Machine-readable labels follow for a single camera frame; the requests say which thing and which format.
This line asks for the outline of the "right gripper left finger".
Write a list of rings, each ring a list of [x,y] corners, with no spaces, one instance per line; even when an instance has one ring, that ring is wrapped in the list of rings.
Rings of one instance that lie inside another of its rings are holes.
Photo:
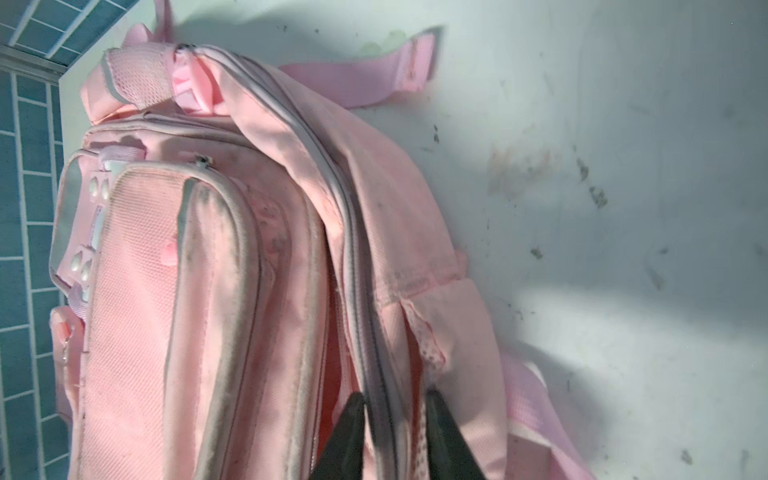
[[[365,397],[351,394],[312,470],[310,480],[361,480],[366,429]]]

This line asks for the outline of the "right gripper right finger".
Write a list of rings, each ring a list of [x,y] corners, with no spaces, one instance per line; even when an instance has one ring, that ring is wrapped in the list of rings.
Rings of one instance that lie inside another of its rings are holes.
[[[485,480],[441,393],[425,396],[429,475],[432,480]]]

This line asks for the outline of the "pink student backpack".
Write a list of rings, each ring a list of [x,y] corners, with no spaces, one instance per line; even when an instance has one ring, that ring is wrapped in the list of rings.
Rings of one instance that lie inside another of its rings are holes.
[[[356,115],[436,38],[272,67],[133,26],[81,89],[50,328],[72,479],[309,479],[351,394],[362,479],[431,479],[443,396],[486,479],[587,479],[538,369],[500,352],[424,177]]]

